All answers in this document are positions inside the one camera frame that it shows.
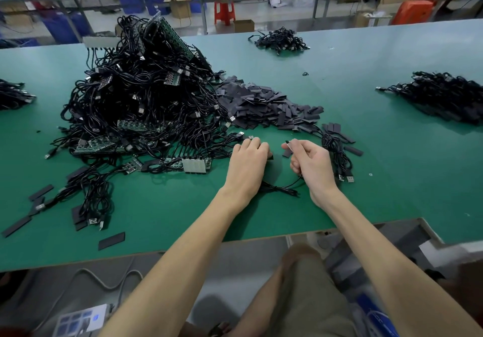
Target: red plastic stool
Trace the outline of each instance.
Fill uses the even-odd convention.
[[[231,11],[228,8],[228,4],[231,4]],[[235,5],[233,5],[233,1],[230,3],[227,2],[214,2],[214,23],[216,25],[217,20],[221,20],[225,22],[226,26],[230,25],[230,20],[236,20],[235,18]]]
[[[429,0],[409,0],[399,7],[391,25],[424,23],[431,16],[434,4]]]

